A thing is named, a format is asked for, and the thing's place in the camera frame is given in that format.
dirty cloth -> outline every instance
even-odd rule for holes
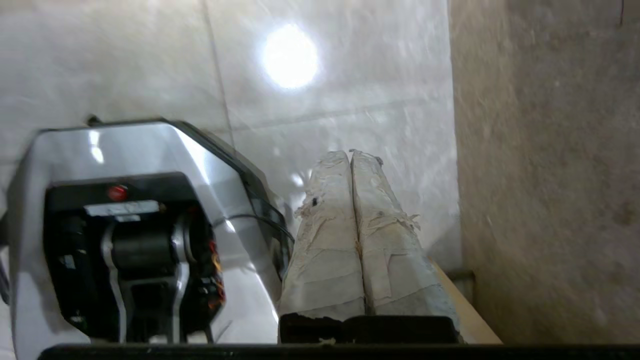
[[[415,234],[419,227],[403,212],[382,161],[354,150],[351,172],[368,312],[448,316],[460,331],[453,302]]]
[[[313,167],[291,265],[283,281],[280,316],[344,321],[364,315],[362,266],[344,151],[325,154]]]

floor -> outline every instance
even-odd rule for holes
[[[464,260],[505,343],[640,341],[640,24],[620,14],[451,1]]]
[[[447,12],[446,0],[4,2],[0,186],[36,129],[184,119],[264,173],[295,231],[315,160],[357,148],[383,159],[426,252],[455,268]]]

concrete wall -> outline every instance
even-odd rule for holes
[[[450,1],[463,251],[506,343],[640,340],[640,26]]]

red button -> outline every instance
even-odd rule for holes
[[[122,185],[112,186],[107,195],[113,201],[123,201],[127,198],[127,188]]]

black cable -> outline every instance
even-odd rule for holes
[[[237,214],[237,215],[231,215],[230,217],[226,217],[226,218],[219,218],[216,221],[213,222],[213,224],[211,224],[211,229],[217,228],[218,226],[226,223],[227,221],[233,220],[233,219],[237,219],[237,218],[253,218],[256,220],[260,220],[261,222],[264,222],[265,224],[273,227],[274,229],[278,229],[280,230],[281,233],[283,233],[286,237],[288,237],[291,240],[291,243],[295,243],[296,239],[293,237],[293,235],[289,232],[289,230],[287,230],[286,227],[278,224],[277,222],[266,218],[266,217],[260,217],[258,215],[254,215],[254,214]],[[289,266],[289,244],[287,241],[281,241],[280,242],[280,247],[282,248],[282,256],[283,256],[283,261],[284,261],[284,269],[283,270],[287,270],[287,267]]]

